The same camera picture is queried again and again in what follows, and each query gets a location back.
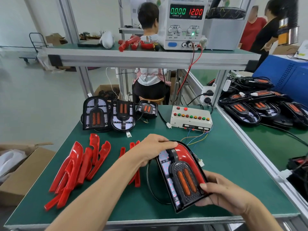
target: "blue box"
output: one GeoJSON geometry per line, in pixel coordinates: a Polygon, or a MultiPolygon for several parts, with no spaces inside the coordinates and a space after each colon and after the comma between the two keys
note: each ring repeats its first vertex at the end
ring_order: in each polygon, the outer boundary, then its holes
{"type": "Polygon", "coordinates": [[[285,55],[269,55],[252,77],[268,77],[273,90],[289,95],[294,101],[308,106],[308,61],[285,55]]]}

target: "control box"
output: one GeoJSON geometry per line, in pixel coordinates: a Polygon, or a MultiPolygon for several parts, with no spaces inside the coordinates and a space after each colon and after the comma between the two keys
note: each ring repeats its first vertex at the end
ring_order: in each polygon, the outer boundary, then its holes
{"type": "Polygon", "coordinates": [[[173,127],[198,131],[210,131],[213,126],[211,114],[207,110],[173,106],[170,124],[173,127]]]}
{"type": "Polygon", "coordinates": [[[209,0],[165,0],[159,7],[159,43],[165,50],[192,50],[200,42],[209,0]]]}

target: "hand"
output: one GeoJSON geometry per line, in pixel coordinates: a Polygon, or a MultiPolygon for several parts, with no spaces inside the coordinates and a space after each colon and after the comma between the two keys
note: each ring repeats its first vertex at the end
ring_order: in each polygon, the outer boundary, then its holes
{"type": "Polygon", "coordinates": [[[205,171],[208,183],[200,184],[200,187],[207,193],[213,193],[195,203],[196,206],[214,204],[220,206],[235,215],[247,214],[250,207],[259,200],[248,191],[237,186],[224,176],[205,171]]]}
{"type": "Polygon", "coordinates": [[[265,50],[266,52],[270,51],[270,49],[272,48],[271,45],[268,45],[267,43],[263,46],[263,48],[261,50],[265,50]]]}
{"type": "Polygon", "coordinates": [[[143,167],[146,166],[150,159],[158,156],[161,151],[175,148],[177,144],[177,142],[169,141],[164,136],[149,134],[128,152],[133,151],[133,154],[139,154],[143,160],[141,164],[141,167],[143,167]]]}

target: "blue power switch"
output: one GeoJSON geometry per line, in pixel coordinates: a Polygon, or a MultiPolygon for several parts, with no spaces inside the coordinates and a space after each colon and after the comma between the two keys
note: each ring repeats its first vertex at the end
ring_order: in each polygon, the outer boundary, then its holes
{"type": "Polygon", "coordinates": [[[176,43],[176,42],[169,42],[169,43],[168,43],[168,46],[169,46],[169,47],[176,47],[176,46],[177,46],[177,43],[176,43]]]}

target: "person in red shirt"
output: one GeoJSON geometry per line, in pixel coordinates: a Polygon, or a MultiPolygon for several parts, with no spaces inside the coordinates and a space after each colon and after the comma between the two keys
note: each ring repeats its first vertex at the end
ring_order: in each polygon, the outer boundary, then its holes
{"type": "Polygon", "coordinates": [[[241,49],[243,50],[250,50],[252,43],[256,39],[257,34],[267,23],[265,18],[258,17],[258,10],[259,7],[255,5],[252,7],[249,13],[248,21],[240,41],[240,43],[242,44],[241,49]]]}

